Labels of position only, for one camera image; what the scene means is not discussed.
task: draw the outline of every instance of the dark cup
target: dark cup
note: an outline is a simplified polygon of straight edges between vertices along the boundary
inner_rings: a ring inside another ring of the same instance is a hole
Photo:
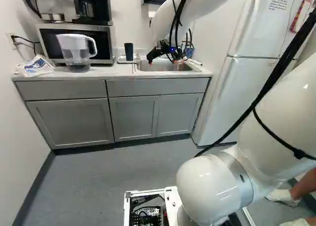
[[[127,61],[133,61],[134,57],[134,45],[132,43],[124,43],[125,46],[125,54]]]

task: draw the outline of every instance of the white refrigerator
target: white refrigerator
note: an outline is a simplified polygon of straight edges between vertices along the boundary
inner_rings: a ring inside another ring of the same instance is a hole
[[[196,144],[218,140],[250,106],[314,1],[229,0],[195,21],[194,59],[214,72],[192,134]],[[293,70],[303,48],[283,76]],[[237,141],[239,130],[224,142]]]

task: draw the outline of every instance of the microwave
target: microwave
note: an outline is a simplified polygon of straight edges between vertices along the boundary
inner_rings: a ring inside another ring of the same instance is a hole
[[[44,54],[55,64],[65,63],[63,53],[59,46],[56,35],[59,34],[81,34],[93,38],[96,42],[98,54],[90,58],[91,64],[113,64],[113,51],[111,43],[111,27],[98,25],[77,25],[67,23],[38,24],[37,33]],[[93,44],[87,41],[92,54]]]

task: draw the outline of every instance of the white countertop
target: white countertop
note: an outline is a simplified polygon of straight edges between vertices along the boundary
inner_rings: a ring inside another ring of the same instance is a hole
[[[57,67],[52,73],[35,77],[24,77],[13,75],[13,81],[35,81],[35,80],[100,80],[100,79],[151,79],[151,78],[187,78],[187,77],[212,77],[213,72],[208,69],[195,65],[201,72],[133,72],[131,64],[117,64],[112,66],[91,67],[85,73],[73,73],[67,67]]]

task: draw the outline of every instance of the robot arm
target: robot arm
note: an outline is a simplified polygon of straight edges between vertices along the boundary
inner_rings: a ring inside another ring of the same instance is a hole
[[[180,8],[182,0],[175,0]],[[227,0],[186,0],[181,14],[182,38],[188,24],[214,11]],[[296,35],[278,66],[287,67],[316,23],[316,9]],[[172,0],[166,1],[152,21],[158,46],[147,56],[149,62],[178,49],[176,38],[168,37],[175,20]],[[266,196],[282,182],[316,167],[316,54],[275,85],[244,121],[237,145],[219,154],[197,157],[184,163],[177,173],[178,192],[185,214],[201,226],[209,226],[238,209]],[[259,120],[282,140],[285,147],[263,128]]]
[[[208,13],[216,10],[220,5],[224,4],[227,0],[186,0],[180,14],[180,20],[182,26],[178,29],[178,41],[181,41],[185,37],[186,32],[189,29],[190,23]],[[174,0],[175,6],[178,9],[181,4],[181,0]],[[169,39],[170,28],[175,18],[175,10],[172,0],[167,0],[156,12],[152,23],[151,32],[153,44],[156,44],[155,48],[147,55],[149,63],[155,58],[163,54],[175,54],[177,59],[181,59],[181,54],[176,53],[178,48],[175,40],[175,32],[171,37],[171,43]]]
[[[274,133],[311,156],[316,156],[315,63],[316,53],[256,107],[257,115]],[[189,217],[209,226],[315,167],[314,160],[294,157],[252,113],[235,146],[184,163],[177,173],[177,187]]]

